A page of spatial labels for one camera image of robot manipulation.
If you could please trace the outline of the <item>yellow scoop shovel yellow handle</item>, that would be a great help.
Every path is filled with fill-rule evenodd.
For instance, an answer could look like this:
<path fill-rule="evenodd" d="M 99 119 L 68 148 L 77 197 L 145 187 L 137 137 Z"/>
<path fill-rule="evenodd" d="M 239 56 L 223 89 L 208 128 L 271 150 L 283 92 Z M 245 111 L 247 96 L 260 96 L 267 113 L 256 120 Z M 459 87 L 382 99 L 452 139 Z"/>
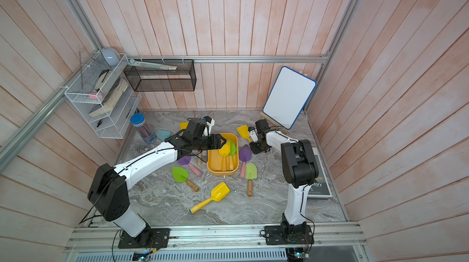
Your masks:
<path fill-rule="evenodd" d="M 249 142 L 252 142 L 252 139 L 250 138 L 249 127 L 247 125 L 239 126 L 236 130 L 240 137 L 248 140 Z"/>

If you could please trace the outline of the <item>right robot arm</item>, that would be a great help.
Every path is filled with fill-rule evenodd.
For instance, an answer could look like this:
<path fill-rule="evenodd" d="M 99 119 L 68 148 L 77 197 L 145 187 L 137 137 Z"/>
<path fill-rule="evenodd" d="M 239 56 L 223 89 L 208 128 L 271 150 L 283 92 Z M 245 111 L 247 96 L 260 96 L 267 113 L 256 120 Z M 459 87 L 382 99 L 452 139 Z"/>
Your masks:
<path fill-rule="evenodd" d="M 287 207 L 282 222 L 287 227 L 305 224 L 307 195 L 319 177 L 319 158 L 310 141 L 293 139 L 269 126 L 266 119 L 248 128 L 250 149 L 253 154 L 277 149 L 282 156 L 283 176 L 288 187 Z"/>

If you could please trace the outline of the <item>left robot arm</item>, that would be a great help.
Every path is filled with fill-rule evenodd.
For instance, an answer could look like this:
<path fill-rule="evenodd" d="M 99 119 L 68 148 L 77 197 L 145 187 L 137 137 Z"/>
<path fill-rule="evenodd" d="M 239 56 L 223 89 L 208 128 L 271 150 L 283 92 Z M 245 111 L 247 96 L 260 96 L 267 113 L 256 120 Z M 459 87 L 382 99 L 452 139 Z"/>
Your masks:
<path fill-rule="evenodd" d="M 218 150 L 227 140 L 212 134 L 210 117 L 191 119 L 188 126 L 163 140 L 156 148 L 122 164 L 100 166 L 87 195 L 93 207 L 108 221 L 123 230 L 123 236 L 140 246 L 152 239 L 151 227 L 129 206 L 128 191 L 154 171 L 193 151 Z"/>

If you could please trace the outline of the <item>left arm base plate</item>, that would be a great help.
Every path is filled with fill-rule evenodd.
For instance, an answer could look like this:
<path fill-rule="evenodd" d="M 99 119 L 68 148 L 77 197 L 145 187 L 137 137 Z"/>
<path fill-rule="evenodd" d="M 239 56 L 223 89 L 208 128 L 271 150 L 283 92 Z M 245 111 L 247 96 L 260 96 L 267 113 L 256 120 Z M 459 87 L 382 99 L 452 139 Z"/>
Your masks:
<path fill-rule="evenodd" d="M 155 228 L 150 227 L 143 230 L 135 238 L 129 236 L 125 231 L 120 235 L 118 244 L 119 249 L 161 249 L 166 248 L 168 245 L 169 234 L 171 230 L 168 228 Z"/>

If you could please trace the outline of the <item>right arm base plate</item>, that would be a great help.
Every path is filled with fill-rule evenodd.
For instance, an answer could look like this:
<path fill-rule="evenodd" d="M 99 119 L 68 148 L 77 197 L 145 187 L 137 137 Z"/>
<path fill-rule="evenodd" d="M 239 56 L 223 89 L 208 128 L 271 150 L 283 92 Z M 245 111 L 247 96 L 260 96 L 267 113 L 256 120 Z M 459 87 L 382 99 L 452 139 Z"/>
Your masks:
<path fill-rule="evenodd" d="M 279 245 L 305 245 L 311 246 L 315 243 L 313 230 L 303 223 L 301 225 L 267 225 L 260 230 L 260 236 L 270 246 Z"/>

